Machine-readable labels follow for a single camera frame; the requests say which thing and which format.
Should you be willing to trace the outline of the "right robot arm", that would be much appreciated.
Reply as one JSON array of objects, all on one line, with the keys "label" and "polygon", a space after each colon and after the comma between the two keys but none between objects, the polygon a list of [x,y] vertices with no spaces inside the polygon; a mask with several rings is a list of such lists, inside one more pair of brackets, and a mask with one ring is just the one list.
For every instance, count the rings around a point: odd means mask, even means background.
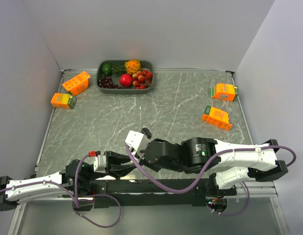
[{"label": "right robot arm", "polygon": [[275,140],[263,145],[230,144],[209,138],[191,138],[181,144],[155,139],[144,151],[141,165],[158,172],[167,169],[198,174],[206,163],[210,175],[209,191],[220,195],[237,183],[254,178],[258,182],[275,181],[288,173],[285,161],[276,157]]}]

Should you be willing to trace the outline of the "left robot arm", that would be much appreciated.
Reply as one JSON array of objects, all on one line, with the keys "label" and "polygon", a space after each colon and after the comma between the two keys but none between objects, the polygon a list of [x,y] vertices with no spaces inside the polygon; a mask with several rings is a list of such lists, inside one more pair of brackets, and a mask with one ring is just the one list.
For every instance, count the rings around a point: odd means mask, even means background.
[{"label": "left robot arm", "polygon": [[85,197],[92,191],[92,180],[106,176],[120,179],[135,169],[127,156],[112,151],[103,155],[99,151],[91,151],[86,157],[92,158],[93,163],[86,163],[86,158],[72,160],[64,170],[43,177],[23,180],[0,177],[0,212],[14,210],[28,201],[58,196],[67,191]]}]

